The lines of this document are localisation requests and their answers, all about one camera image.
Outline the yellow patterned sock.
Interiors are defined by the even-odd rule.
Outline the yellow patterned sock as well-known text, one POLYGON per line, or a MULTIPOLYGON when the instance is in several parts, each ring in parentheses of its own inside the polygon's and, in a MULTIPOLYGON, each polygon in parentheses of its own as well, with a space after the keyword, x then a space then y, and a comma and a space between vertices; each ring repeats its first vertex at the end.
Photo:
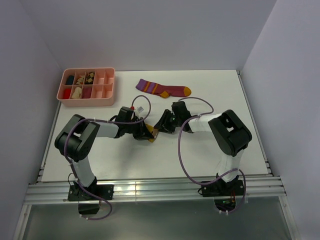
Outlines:
POLYGON ((156 140, 157 136, 158 136, 159 130, 158 130, 158 129, 155 129, 152 125, 149 125, 149 124, 147 124, 147 123, 146 123, 145 125, 146 125, 148 131, 149 131, 149 132, 151 133, 151 135, 153 136, 153 139, 149 139, 148 141, 151 142, 151 143, 153 143, 153 142, 156 140))

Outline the brown yellow argyle sock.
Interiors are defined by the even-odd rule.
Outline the brown yellow argyle sock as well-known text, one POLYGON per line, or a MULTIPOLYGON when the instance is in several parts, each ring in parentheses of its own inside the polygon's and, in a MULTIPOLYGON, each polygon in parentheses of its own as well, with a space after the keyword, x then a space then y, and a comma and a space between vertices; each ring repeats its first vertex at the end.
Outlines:
POLYGON ((92 85, 95 79, 95 72, 89 72, 85 78, 84 84, 85 85, 92 85))

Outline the maroon sock purple toe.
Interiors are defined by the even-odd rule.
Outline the maroon sock purple toe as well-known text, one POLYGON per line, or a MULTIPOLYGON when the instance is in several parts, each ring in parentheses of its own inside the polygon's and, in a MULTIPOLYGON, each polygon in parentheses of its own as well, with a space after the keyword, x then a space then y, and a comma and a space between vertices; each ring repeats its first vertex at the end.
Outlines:
POLYGON ((92 94, 92 87, 85 87, 82 90, 82 98, 83 99, 90 99, 92 94))

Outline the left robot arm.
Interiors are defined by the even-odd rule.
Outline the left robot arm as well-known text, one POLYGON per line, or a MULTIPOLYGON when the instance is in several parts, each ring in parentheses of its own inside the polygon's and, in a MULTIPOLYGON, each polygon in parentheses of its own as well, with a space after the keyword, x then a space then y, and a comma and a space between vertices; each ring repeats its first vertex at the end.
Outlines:
POLYGON ((118 139, 131 134, 135 140, 154 140, 143 118, 133 107, 123 106, 110 120, 94 120, 73 115, 54 141, 54 146, 69 162, 75 174, 79 194, 91 200, 98 193, 97 178, 93 174, 89 153, 96 138, 118 139))

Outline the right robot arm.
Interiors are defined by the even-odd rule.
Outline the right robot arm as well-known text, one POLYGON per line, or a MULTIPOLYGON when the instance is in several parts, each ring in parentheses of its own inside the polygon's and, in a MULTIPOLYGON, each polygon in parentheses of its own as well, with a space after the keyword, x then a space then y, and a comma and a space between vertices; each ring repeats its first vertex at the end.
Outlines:
POLYGON ((242 155, 252 140, 252 134, 233 110, 228 109, 219 114, 213 114, 210 111, 191 115, 186 103, 180 100, 171 105, 171 110, 164 111, 154 128, 159 132, 170 134, 174 133, 176 128, 180 128, 177 143, 178 159, 182 171, 191 182, 201 186, 216 183, 217 191, 222 195, 227 195, 233 190, 233 182, 239 179, 239 174, 244 174, 239 166, 242 155), (199 182, 188 174, 181 155, 182 132, 213 134, 217 145, 223 152, 216 179, 209 182, 199 182))

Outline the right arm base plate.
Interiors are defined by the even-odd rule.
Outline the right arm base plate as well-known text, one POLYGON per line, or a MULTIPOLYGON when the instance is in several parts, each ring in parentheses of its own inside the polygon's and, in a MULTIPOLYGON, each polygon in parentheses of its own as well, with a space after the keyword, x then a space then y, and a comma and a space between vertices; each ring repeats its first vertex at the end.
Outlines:
POLYGON ((231 197, 242 196, 244 191, 243 181, 236 178, 230 182, 220 179, 210 185, 202 185, 197 192, 203 197, 231 197))

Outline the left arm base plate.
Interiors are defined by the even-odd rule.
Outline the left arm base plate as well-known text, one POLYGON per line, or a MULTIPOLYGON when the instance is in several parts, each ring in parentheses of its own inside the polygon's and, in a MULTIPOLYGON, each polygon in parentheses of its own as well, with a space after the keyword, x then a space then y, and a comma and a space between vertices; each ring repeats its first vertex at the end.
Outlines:
POLYGON ((69 202, 101 201, 102 199, 109 201, 113 199, 113 193, 113 184, 98 184, 86 190, 76 184, 69 187, 67 200, 69 202))

